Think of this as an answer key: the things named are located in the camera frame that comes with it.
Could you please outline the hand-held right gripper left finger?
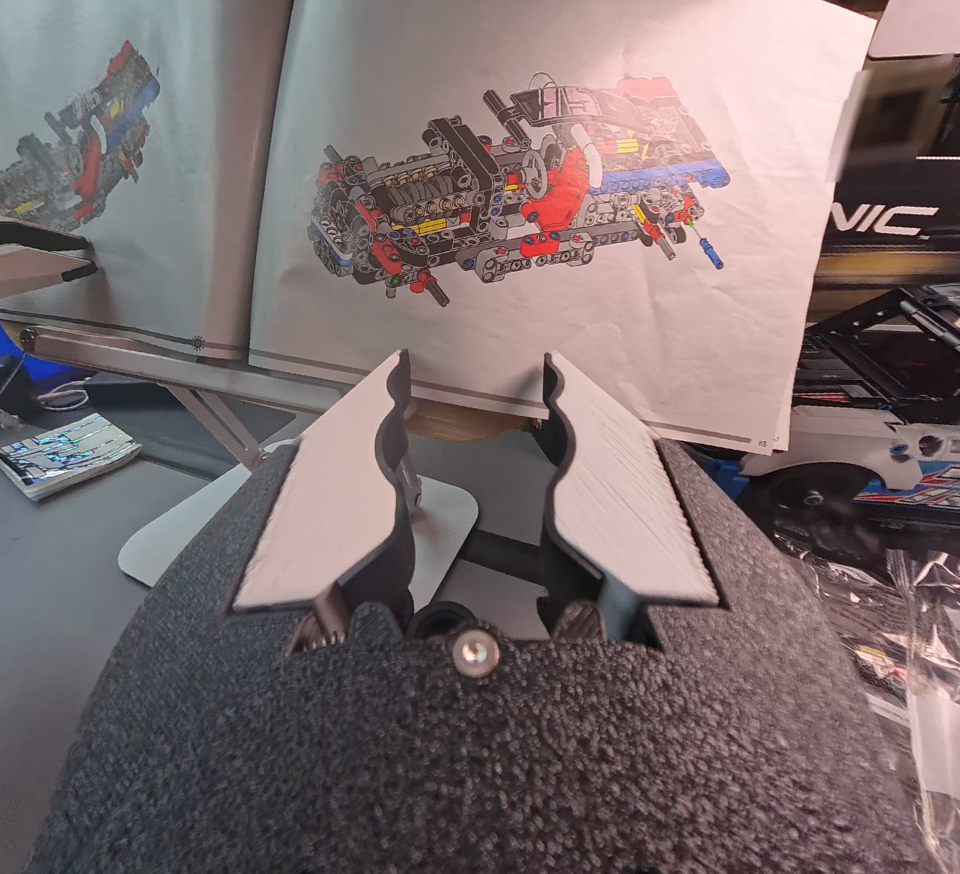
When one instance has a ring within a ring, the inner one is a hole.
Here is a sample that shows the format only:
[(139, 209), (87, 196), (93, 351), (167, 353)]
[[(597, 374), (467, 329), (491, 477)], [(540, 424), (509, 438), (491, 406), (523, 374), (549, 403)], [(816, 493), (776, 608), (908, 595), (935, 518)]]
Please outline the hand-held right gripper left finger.
[(241, 614), (307, 608), (343, 637), (365, 602), (390, 606), (412, 580), (412, 470), (405, 350), (312, 424), (232, 601)]

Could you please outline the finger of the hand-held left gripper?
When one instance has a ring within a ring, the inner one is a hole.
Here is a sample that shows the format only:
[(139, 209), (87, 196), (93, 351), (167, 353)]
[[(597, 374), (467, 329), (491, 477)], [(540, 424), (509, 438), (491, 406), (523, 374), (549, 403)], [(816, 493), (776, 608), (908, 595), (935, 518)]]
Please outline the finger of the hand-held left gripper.
[(93, 259), (74, 256), (92, 249), (83, 236), (18, 220), (1, 220), (1, 298), (89, 277)]

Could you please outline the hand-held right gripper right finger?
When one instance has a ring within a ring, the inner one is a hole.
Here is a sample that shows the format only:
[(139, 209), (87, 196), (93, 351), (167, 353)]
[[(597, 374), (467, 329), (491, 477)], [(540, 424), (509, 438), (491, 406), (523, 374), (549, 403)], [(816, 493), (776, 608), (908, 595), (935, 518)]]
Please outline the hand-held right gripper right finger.
[(650, 606), (716, 608), (714, 577), (649, 428), (560, 353), (547, 352), (549, 409), (542, 582), (563, 611), (584, 601), (613, 640), (656, 640)]

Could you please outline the white book stand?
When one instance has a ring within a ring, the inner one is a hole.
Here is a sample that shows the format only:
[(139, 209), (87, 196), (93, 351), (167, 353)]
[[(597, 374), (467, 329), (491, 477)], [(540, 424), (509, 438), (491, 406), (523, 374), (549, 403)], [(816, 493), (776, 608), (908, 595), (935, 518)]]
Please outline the white book stand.
[[(138, 341), (62, 327), (13, 326), (14, 338), (44, 360), (149, 380), (167, 388), (238, 465), (135, 533), (118, 566), (151, 587), (210, 522), (261, 459), (258, 439), (227, 399), (300, 412), (306, 424), (348, 391), (337, 383), (282, 376), (238, 363), (191, 359)], [(413, 466), (425, 473), (421, 511), (413, 516), (415, 608), (438, 596), (477, 521), (517, 542), (539, 536), (551, 467), (527, 418), (430, 400), (408, 410)]]

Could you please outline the clear plastic bag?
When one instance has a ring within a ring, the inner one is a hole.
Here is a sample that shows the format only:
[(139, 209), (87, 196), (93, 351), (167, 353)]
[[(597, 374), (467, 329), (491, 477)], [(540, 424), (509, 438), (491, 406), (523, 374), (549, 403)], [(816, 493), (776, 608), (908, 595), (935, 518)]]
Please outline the clear plastic bag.
[(837, 503), (763, 526), (844, 644), (944, 872), (959, 866), (958, 534), (889, 530)]

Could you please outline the toy building instruction booklet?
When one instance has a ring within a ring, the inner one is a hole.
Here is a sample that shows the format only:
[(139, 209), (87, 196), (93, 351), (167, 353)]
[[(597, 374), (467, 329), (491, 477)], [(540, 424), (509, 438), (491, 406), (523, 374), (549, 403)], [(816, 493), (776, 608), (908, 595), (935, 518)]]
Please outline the toy building instruction booklet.
[(769, 455), (873, 24), (819, 0), (2, 0), (2, 223), (95, 272), (36, 354), (546, 416), (547, 352)]

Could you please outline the grey desk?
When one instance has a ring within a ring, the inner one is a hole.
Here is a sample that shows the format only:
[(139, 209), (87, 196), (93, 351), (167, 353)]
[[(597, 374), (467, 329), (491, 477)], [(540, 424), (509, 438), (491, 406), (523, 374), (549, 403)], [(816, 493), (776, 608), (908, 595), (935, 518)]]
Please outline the grey desk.
[(721, 592), (640, 643), (509, 630), (494, 670), (381, 606), (344, 643), (230, 583), (282, 462), (145, 592), (122, 535), (174, 496), (131, 465), (27, 523), (2, 501), (2, 872), (937, 872), (809, 587), (677, 444)]

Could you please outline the holographic sticker sheet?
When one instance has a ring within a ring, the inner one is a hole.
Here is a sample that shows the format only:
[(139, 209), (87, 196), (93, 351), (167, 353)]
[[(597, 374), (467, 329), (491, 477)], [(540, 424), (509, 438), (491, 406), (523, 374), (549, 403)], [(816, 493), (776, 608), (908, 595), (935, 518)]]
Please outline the holographic sticker sheet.
[(138, 457), (142, 445), (98, 413), (1, 448), (1, 472), (40, 501)]

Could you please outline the black toy set box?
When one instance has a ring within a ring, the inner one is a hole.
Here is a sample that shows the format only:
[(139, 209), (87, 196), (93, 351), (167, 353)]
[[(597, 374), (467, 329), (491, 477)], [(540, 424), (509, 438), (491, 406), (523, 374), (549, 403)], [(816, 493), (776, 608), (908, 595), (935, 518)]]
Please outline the black toy set box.
[(872, 61), (771, 455), (696, 445), (783, 547), (958, 544), (958, 56)]

